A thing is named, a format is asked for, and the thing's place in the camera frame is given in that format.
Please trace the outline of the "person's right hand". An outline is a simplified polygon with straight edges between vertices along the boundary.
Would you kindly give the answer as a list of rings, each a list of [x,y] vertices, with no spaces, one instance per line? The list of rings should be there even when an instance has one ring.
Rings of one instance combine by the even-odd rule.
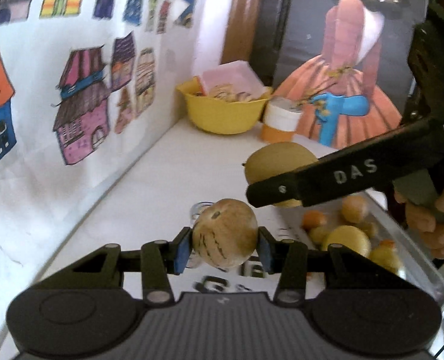
[[[407,224],[419,231],[423,243],[429,248],[432,256],[444,259],[444,223],[439,223],[429,209],[414,205],[399,191],[394,192],[394,197],[399,204],[405,205]],[[436,200],[436,209],[444,213],[444,191]]]

